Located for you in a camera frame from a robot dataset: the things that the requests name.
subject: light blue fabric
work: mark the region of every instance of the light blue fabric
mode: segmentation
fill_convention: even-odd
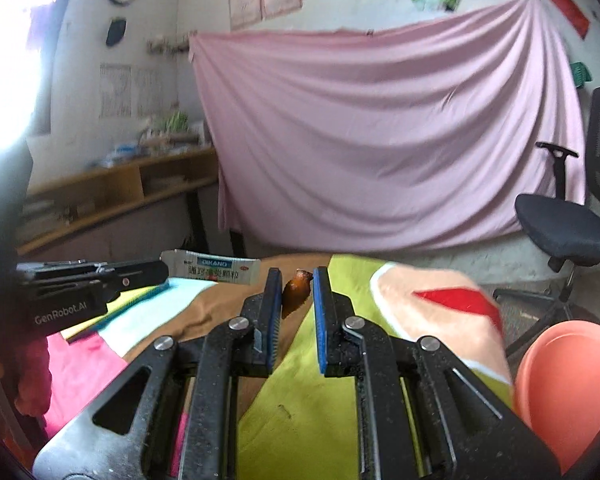
[[[140,301],[98,330],[120,357],[168,320],[173,319],[214,282],[169,278],[169,288]]]

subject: office chair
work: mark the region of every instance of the office chair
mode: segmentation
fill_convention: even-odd
[[[497,288],[494,299],[515,298],[540,306],[546,313],[529,330],[507,347],[507,357],[525,347],[545,328],[570,319],[600,324],[586,309],[569,303],[579,267],[600,264],[600,217],[586,206],[567,202],[565,161],[578,154],[549,142],[536,142],[538,148],[549,151],[554,160],[555,198],[536,194],[520,194],[516,198],[516,214],[523,231],[531,241],[550,256],[549,267],[559,272],[567,260],[573,263],[562,290],[539,294],[526,290]],[[590,193],[600,201],[600,88],[591,99],[591,115],[587,133],[585,166]]]

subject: black chair seat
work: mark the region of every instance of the black chair seat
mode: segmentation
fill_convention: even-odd
[[[516,213],[545,253],[580,266],[600,264],[600,217],[589,208],[547,196],[521,194]]]

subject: chair armrest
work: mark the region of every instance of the chair armrest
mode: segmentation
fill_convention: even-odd
[[[580,156],[568,148],[552,144],[551,142],[536,142],[536,148],[544,148],[554,158],[555,197],[565,200],[567,197],[567,169],[565,162],[568,156],[579,158]]]

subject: blue gripper pad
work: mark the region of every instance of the blue gripper pad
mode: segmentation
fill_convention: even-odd
[[[276,299],[269,317],[269,329],[267,330],[267,370],[273,372],[278,357],[278,338],[280,336],[280,315],[282,314],[282,275],[276,280]]]
[[[322,297],[322,282],[328,276],[314,269],[314,313],[315,313],[315,337],[318,345],[318,364],[320,373],[324,375],[327,371],[327,328],[324,320],[324,298]]]

